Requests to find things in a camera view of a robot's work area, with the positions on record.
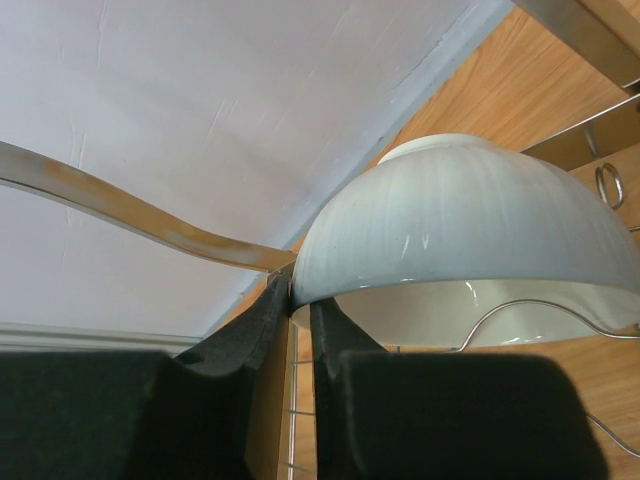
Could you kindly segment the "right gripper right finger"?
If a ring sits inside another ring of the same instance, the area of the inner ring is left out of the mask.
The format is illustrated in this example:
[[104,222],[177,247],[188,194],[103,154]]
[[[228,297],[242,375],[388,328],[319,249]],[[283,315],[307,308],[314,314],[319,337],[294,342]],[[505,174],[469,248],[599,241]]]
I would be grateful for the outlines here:
[[321,479],[605,479],[578,392],[534,355],[391,353],[310,308]]

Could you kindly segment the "plain white bowl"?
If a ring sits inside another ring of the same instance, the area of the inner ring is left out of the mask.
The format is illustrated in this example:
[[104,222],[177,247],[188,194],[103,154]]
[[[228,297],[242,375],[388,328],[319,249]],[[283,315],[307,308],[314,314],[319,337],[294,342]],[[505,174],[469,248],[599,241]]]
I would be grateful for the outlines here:
[[320,211],[294,322],[331,299],[382,344],[455,348],[615,333],[639,320],[639,250],[586,185],[479,137],[407,142]]

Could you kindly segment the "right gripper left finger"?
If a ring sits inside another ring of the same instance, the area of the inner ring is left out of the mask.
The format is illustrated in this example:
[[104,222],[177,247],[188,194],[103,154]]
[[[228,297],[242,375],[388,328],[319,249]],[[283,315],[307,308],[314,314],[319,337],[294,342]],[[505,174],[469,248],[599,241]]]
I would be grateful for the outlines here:
[[274,479],[289,282],[177,356],[5,352],[5,479]]

